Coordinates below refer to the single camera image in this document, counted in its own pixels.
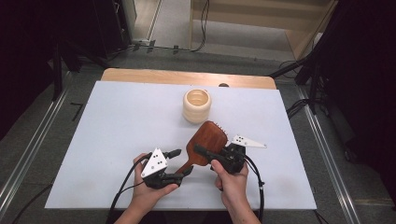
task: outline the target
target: black wire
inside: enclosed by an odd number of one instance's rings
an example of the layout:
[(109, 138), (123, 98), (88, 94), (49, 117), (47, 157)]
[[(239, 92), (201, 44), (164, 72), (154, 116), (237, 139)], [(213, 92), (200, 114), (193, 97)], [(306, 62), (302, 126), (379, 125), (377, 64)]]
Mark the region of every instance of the black wire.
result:
[(288, 118), (291, 119), (295, 114), (297, 114), (297, 112), (304, 108), (304, 106), (308, 105), (309, 102), (309, 99), (303, 99), (295, 102), (289, 109), (286, 110)]
[(314, 213), (315, 213), (315, 216), (317, 217), (318, 222), (319, 222), (320, 224), (323, 223), (322, 220), (323, 220), (325, 223), (329, 224), (329, 222), (328, 222), (323, 216), (321, 216), (320, 213), (319, 213), (317, 210), (314, 210)]
[(116, 55), (114, 55), (112, 58), (108, 59), (106, 62), (109, 63), (109, 62), (113, 61), (114, 59), (119, 57), (120, 54), (121, 54), (121, 52), (117, 52)]
[(142, 181), (142, 182), (140, 182), (140, 183), (138, 183), (138, 184), (135, 184), (135, 185), (133, 185), (133, 186), (131, 186), (131, 187), (128, 187), (128, 188), (126, 188), (126, 189), (123, 189), (121, 193), (123, 193), (123, 192), (124, 192), (125, 190), (127, 190), (127, 189), (132, 189), (132, 188), (137, 187), (137, 186), (139, 186), (139, 185), (141, 185), (141, 184), (143, 184), (143, 183), (144, 183), (144, 181)]
[(312, 40), (312, 48), (311, 48), (311, 51), (314, 50), (314, 48), (315, 48), (315, 38)]
[(18, 223), (19, 219), (21, 218), (22, 214), (24, 213), (24, 211), (26, 211), (26, 209), (38, 198), (40, 197), (43, 193), (45, 193), (48, 189), (52, 188), (53, 186), (53, 179), (51, 181), (50, 184), (48, 184), (45, 188), (43, 188), (40, 192), (37, 193), (37, 195), (35, 197), (33, 197), (29, 203), (27, 203), (22, 210), (17, 214), (17, 216), (14, 218), (14, 220), (12, 221), (12, 224), (16, 224)]
[[(295, 62), (297, 62), (297, 61), (285, 61), (285, 62), (283, 62), (283, 63), (281, 63), (277, 68), (279, 69), (284, 63), (295, 63)], [(286, 78), (294, 78), (294, 77), (288, 77), (288, 76), (286, 76), (285, 74), (283, 74), (282, 76), (284, 76), (284, 77), (286, 77)]]
[(260, 173), (259, 173), (259, 169), (257, 169), (256, 164), (254, 164), (253, 160), (247, 156), (244, 155), (245, 159), (247, 160), (247, 164), (249, 164), (249, 166), (253, 166), (253, 172), (256, 174), (257, 179), (259, 180), (259, 191), (260, 191), (260, 210), (259, 210), (259, 221), (260, 223), (262, 223), (262, 216), (264, 213), (264, 189), (263, 189), (263, 185), (264, 182), (262, 182), (262, 178), (260, 177)]
[(207, 15), (209, 14), (209, 6), (210, 6), (209, 0), (206, 0), (206, 3), (204, 5), (204, 8), (203, 8), (202, 14), (201, 14), (201, 30), (202, 30), (203, 37), (202, 37), (201, 45), (197, 49), (174, 49), (174, 48), (168, 48), (168, 47), (156, 47), (156, 46), (144, 46), (144, 45), (138, 45), (138, 47), (146, 48), (146, 49), (170, 49), (170, 50), (177, 50), (177, 51), (184, 51), (184, 52), (199, 51), (201, 48), (204, 47), (205, 42), (206, 42), (206, 22), (207, 22)]
[(120, 190), (119, 192), (116, 194), (116, 196), (114, 196), (114, 200), (113, 203), (110, 206), (110, 209), (108, 210), (108, 215), (107, 215), (107, 221), (106, 223), (109, 224), (111, 221), (111, 214), (114, 212), (114, 208), (116, 207), (117, 201), (119, 200), (119, 197), (121, 196), (121, 194), (124, 192), (123, 188), (126, 184), (126, 182), (129, 179), (129, 176), (131, 175), (131, 173), (134, 171), (134, 168), (136, 167), (137, 164), (139, 164), (140, 162), (142, 162), (143, 160), (147, 160), (151, 157), (151, 153), (147, 154), (146, 156), (140, 158), (139, 160), (137, 160), (137, 162), (134, 163), (134, 165), (131, 167), (131, 170), (129, 170), (128, 175), (125, 177), (124, 181), (121, 184)]

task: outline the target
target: white tabletop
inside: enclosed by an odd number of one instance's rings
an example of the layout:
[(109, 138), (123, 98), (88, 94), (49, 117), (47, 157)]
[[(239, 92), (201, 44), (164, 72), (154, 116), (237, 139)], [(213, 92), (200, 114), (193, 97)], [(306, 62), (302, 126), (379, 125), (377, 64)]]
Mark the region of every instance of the white tabletop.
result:
[[(209, 120), (219, 124), (231, 140), (241, 134), (268, 148), (247, 148), (260, 170), (265, 209), (316, 209), (279, 91), (98, 81), (64, 157), (46, 208), (108, 209), (140, 153), (155, 147), (181, 148), (165, 171), (175, 172), (187, 161), (186, 145), (200, 125), (181, 115), (182, 98), (195, 88), (212, 97)], [(223, 210), (216, 174), (209, 166), (195, 166), (180, 188), (161, 199), (155, 210)], [(133, 175), (126, 187), (132, 186)], [(126, 208), (133, 190), (117, 203)], [(260, 206), (257, 177), (249, 172), (247, 197)]]

